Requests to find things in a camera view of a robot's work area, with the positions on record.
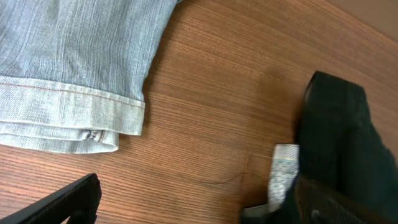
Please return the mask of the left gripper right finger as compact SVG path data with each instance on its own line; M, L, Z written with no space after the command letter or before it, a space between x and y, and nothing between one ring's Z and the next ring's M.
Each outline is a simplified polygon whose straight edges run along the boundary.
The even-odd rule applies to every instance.
M300 223L397 223L397 176L343 174L331 186L299 175L294 205Z

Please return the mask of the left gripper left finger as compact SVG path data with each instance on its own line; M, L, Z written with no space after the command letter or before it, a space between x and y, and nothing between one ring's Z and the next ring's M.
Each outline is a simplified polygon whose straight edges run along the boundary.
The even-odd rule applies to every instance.
M4 217L1 224L94 224L100 200L100 181L92 173Z

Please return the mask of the black shorts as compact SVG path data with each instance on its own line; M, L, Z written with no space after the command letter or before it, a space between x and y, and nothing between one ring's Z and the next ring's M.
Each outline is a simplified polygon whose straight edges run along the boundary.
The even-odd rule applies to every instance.
M334 186L343 174L395 174L397 164L376 131L364 89L317 71L303 98L294 145L274 151L268 202L245 208L241 223L300 223L299 175Z

